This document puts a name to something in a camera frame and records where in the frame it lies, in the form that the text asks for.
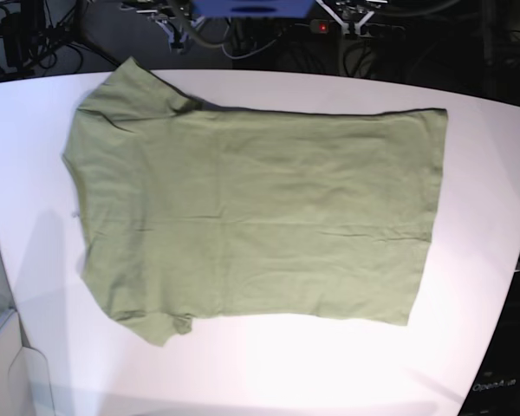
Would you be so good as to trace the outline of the green T-shirt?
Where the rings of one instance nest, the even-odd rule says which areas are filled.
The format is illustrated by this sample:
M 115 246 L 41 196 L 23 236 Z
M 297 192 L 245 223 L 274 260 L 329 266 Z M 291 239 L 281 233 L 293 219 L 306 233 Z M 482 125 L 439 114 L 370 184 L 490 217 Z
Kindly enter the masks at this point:
M 161 346 L 197 319 L 405 325 L 439 205 L 448 114 L 209 109 L 118 67 L 62 155 L 101 310 Z

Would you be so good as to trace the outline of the black power strip red light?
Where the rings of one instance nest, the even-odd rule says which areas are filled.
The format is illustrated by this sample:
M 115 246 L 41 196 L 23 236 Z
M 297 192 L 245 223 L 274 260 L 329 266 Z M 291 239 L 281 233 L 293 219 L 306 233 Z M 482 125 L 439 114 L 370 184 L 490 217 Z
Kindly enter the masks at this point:
M 342 31 L 342 23 L 335 20 L 312 19 L 309 29 L 315 35 L 336 35 Z

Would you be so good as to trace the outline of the blue box overhead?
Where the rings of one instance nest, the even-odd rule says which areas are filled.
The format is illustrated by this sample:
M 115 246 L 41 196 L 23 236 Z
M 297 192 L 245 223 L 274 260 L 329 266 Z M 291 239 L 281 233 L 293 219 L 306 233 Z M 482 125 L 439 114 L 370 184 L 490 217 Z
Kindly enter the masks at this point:
M 314 0 L 194 0 L 192 4 L 206 17 L 305 17 Z

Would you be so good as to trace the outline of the white bin at left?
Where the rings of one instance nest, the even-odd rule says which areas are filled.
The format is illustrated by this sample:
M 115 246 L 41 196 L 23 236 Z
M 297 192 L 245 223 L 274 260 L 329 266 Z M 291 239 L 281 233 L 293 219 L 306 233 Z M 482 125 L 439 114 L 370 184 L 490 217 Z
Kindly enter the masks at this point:
M 54 415 L 48 363 L 22 343 L 18 313 L 0 315 L 0 415 Z

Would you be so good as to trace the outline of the black OpenArm labelled box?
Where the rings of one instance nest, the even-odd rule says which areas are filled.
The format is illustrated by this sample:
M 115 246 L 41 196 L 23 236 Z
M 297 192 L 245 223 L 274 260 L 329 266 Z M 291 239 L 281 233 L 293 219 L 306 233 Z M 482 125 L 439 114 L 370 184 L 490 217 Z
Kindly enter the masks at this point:
M 520 271 L 459 413 L 520 415 Z

